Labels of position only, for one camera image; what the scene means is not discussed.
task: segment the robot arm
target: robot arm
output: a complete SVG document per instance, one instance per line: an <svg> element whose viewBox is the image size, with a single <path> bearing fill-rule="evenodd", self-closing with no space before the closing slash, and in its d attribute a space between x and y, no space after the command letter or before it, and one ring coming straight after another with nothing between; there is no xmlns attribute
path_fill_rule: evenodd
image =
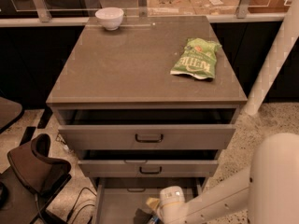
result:
<svg viewBox="0 0 299 224"><path fill-rule="evenodd" d="M185 203L180 187L163 189L164 224L201 224L248 208L250 224L298 223L299 135L280 133L255 151L252 165Z"/></svg>

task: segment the dresser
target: dresser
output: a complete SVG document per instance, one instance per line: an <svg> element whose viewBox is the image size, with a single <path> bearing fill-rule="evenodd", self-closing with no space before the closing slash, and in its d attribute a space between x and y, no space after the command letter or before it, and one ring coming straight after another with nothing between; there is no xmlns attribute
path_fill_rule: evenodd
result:
<svg viewBox="0 0 299 224"><path fill-rule="evenodd" d="M121 200L122 223L144 223L145 197L173 185L192 197L214 175L247 98L222 49L215 79L170 75L190 37L218 41L202 16L124 18L113 32L90 18L53 87L59 133L98 189L94 223L120 223L103 208Z"/></svg>

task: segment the snack bag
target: snack bag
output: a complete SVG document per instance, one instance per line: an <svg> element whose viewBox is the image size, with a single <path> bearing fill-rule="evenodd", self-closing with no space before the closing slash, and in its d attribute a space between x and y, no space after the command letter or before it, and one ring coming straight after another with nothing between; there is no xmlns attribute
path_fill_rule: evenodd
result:
<svg viewBox="0 0 299 224"><path fill-rule="evenodd" d="M187 74L198 79L215 78L216 51L221 44L200 38L189 38L184 53L170 74Z"/></svg>

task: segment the black cable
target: black cable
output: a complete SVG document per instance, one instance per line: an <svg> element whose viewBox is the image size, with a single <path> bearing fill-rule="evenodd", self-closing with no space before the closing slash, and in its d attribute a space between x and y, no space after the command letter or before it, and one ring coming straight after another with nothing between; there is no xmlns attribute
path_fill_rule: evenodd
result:
<svg viewBox="0 0 299 224"><path fill-rule="evenodd" d="M83 189L80 191L80 193L79 193L79 195L78 195L78 197L77 197L77 199L76 199L76 201L75 201L75 203L74 203L72 209L69 211L69 213L68 213L68 215L67 215L67 218L66 218L66 222L72 217L72 215L73 215L73 213L74 213L74 210L75 210L75 206L76 206L76 204L77 204L77 202L78 202L78 198L80 197L82 191L85 190L85 189L87 189L87 190L90 191L94 196L96 196L96 194L95 194L93 191L91 191L89 188L86 188L86 187L83 188Z"/></svg>
<svg viewBox="0 0 299 224"><path fill-rule="evenodd" d="M76 220L78 214L79 214L85 207L87 207L87 206L94 206L94 204L86 204L86 205L82 206L82 207L80 208L80 210L78 210L78 212L76 213L76 215L75 215L75 217L74 217L74 219L73 219L73 221L72 221L72 224L73 224L74 221Z"/></svg>
<svg viewBox="0 0 299 224"><path fill-rule="evenodd" d="M36 208L37 208L37 211L38 211L38 215L39 215L39 217L41 218L41 220L44 224L48 224L47 221L41 215L40 208L39 208L39 202L38 202L38 194L37 193L35 194L35 198L36 198Z"/></svg>

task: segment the speckled floor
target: speckled floor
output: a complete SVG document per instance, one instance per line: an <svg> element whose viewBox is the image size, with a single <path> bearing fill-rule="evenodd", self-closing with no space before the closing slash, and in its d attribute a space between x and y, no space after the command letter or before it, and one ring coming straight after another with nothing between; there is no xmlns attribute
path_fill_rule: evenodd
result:
<svg viewBox="0 0 299 224"><path fill-rule="evenodd" d="M0 134L0 173L4 172L9 164L7 161L7 152L18 146L22 135L27 126L37 126L42 115L42 110L25 111L22 118L13 124L10 128ZM236 132L228 148L224 150L219 158L220 166L216 174L209 178L205 189L210 189L222 180L239 170L250 165L253 150L262 143L265 137L274 133L297 133L299 134L299 103L286 104L263 104L259 113L255 116L249 116L241 113L235 124ZM69 210L72 208L81 189L93 186L88 178L84 177L77 165L77 158L67 150L59 140L56 139L58 134L58 123L54 116L51 117L45 129L36 129L34 136L40 133L47 133L51 138L50 155L60 157L71 162L72 179L65 188L56 197L49 207L49 210L66 220ZM75 213L69 223L87 223L93 214L95 197L89 191L84 190L78 200ZM78 213L81 207L88 204ZM208 224L246 224L247 211L230 215L208 222Z"/></svg>

